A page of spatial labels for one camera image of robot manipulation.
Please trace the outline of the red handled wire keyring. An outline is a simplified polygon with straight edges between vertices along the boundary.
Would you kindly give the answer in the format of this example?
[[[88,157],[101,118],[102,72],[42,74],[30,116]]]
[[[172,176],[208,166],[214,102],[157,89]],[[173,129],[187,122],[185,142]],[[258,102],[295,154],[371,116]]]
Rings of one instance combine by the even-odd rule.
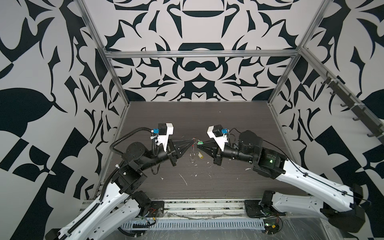
[[[193,164],[196,159],[199,158],[199,151],[197,150],[197,145],[199,140],[196,138],[193,138],[193,144],[192,144],[192,150],[190,152],[190,162]]]

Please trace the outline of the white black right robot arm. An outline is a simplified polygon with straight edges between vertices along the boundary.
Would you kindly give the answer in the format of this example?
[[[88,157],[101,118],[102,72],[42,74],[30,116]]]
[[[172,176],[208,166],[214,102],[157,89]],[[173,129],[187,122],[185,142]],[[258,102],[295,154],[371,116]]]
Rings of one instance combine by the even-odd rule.
[[[210,127],[208,135],[210,139],[199,143],[198,148],[209,154],[216,165],[220,166],[224,158],[249,162],[260,176],[307,193],[304,197],[265,191],[260,202],[262,209],[313,215],[349,233],[359,232],[365,224],[365,210],[360,205],[364,199],[362,187],[338,184],[306,170],[284,154],[265,148],[263,139],[251,131],[240,133],[233,145],[226,129],[217,131]]]

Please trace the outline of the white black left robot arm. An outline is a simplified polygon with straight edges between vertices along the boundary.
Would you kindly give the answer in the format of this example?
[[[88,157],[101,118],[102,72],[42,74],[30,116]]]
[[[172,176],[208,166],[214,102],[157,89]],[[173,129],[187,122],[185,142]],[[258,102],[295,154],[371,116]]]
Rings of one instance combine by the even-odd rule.
[[[121,142],[134,134],[145,131],[151,134],[152,148],[141,142],[130,144],[122,152],[116,149]],[[61,229],[51,229],[46,240],[103,240],[124,222],[145,217],[152,201],[139,186],[147,179],[144,171],[170,161],[176,166],[194,140],[172,140],[174,127],[170,123],[158,128],[137,128],[110,145],[110,150],[122,158],[108,176],[100,195],[72,222]]]

